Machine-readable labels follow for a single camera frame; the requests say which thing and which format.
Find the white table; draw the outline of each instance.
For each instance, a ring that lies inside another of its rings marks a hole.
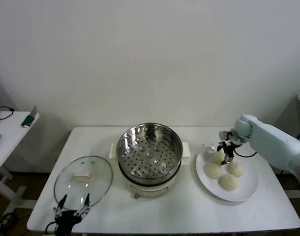
[[[10,112],[0,112],[0,118],[6,117],[9,114]],[[21,198],[27,188],[26,186],[20,186],[15,193],[4,184],[7,179],[12,179],[13,176],[2,167],[19,142],[33,127],[33,125],[30,128],[23,128],[21,126],[21,123],[29,114],[30,112],[14,112],[13,115],[7,119],[0,120],[0,174],[3,175],[2,180],[0,180],[0,194],[10,200],[10,204],[4,214],[12,212],[15,208],[32,209],[36,203],[35,200],[24,200]],[[37,114],[33,123],[35,123],[38,118],[39,114]]]
[[[266,160],[259,155],[250,161],[258,173],[258,189],[243,203],[231,203],[212,195],[198,180],[194,162],[203,144],[216,144],[220,130],[230,127],[172,127],[188,142],[192,163],[182,166],[174,188],[165,195],[133,198],[124,183],[116,159],[111,159],[114,179],[109,192],[73,228],[75,233],[105,234],[187,234],[227,233],[294,229],[300,219]],[[73,129],[29,218],[27,227],[44,231],[54,220],[54,183],[71,161],[85,155],[107,157],[128,127],[78,127]],[[244,145],[241,154],[253,150]]]

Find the stainless steel steamer basket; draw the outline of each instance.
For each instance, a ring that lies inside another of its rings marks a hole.
[[[178,135],[169,127],[144,123],[122,135],[116,153],[125,177],[142,186],[156,186],[178,172],[183,147]]]

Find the metal table leg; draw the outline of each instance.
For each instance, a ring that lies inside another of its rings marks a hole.
[[[7,198],[10,203],[5,210],[4,214],[13,212],[15,208],[27,208],[33,209],[36,200],[24,200],[22,195],[26,190],[26,186],[20,186],[18,191],[15,193],[9,187],[7,187],[2,181],[0,181],[0,194]]]

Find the glass lid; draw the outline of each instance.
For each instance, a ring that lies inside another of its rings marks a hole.
[[[90,206],[98,203],[113,180],[111,164],[99,156],[84,156],[66,166],[56,179],[54,196],[58,203],[65,194],[64,208],[78,210],[90,193]]]

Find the steamed bun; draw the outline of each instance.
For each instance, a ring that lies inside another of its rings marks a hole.
[[[239,186],[238,179],[232,174],[223,175],[220,178],[219,182],[222,187],[224,187],[225,189],[227,189],[229,191],[233,191],[234,189],[236,189]]]
[[[221,151],[216,151],[212,156],[212,162],[221,165],[221,162],[224,160],[224,153]]]
[[[228,171],[235,177],[241,177],[245,170],[244,166],[239,162],[232,162],[228,165]]]
[[[214,163],[208,163],[204,166],[205,173],[210,178],[219,178],[222,175],[220,166]]]

